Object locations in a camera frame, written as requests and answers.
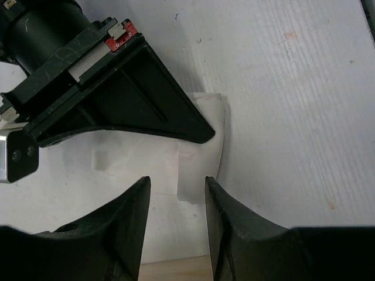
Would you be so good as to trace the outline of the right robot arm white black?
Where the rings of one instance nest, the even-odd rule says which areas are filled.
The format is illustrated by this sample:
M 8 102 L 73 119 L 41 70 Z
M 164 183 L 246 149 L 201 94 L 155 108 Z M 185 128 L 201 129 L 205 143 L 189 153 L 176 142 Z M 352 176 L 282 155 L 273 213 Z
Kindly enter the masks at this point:
M 214 137 L 130 20 L 90 22 L 76 1 L 2 1 L 1 61 L 27 75 L 2 94 L 1 117 L 42 148 L 100 130 Z

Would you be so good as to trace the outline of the white underwear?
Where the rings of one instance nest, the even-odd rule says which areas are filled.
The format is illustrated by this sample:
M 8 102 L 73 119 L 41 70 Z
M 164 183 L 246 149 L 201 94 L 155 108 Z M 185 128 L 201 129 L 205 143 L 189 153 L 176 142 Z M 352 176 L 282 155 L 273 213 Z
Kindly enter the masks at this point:
M 191 92 L 189 98 L 215 131 L 204 144 L 128 132 L 94 134 L 94 170 L 125 185 L 143 176 L 151 179 L 142 263 L 209 253 L 204 181 L 219 171 L 224 101 L 219 93 Z

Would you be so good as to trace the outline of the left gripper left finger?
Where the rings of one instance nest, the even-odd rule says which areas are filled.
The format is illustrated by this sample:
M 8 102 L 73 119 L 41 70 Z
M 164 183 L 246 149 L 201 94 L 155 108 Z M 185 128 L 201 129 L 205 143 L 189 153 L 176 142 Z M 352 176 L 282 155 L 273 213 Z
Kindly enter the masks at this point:
M 1 280 L 138 280 L 151 197 L 142 177 L 120 196 L 57 230 L 1 227 Z

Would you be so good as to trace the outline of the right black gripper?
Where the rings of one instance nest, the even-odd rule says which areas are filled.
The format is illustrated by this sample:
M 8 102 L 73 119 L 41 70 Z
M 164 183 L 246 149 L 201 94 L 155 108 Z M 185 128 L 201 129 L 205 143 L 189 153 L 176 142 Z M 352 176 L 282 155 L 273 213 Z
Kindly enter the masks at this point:
M 89 22 L 75 1 L 2 1 L 1 60 L 28 76 L 1 94 L 1 118 L 24 122 L 40 146 L 100 130 L 211 140 L 214 129 L 143 37 L 106 54 L 80 82 L 70 75 L 115 23 Z

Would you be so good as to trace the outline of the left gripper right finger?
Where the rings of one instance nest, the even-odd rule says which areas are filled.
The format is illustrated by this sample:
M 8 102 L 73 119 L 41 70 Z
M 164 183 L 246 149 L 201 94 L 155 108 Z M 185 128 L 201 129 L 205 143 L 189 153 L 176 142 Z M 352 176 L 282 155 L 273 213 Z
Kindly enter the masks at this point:
M 373 227 L 284 228 L 205 180 L 214 280 L 373 280 Z

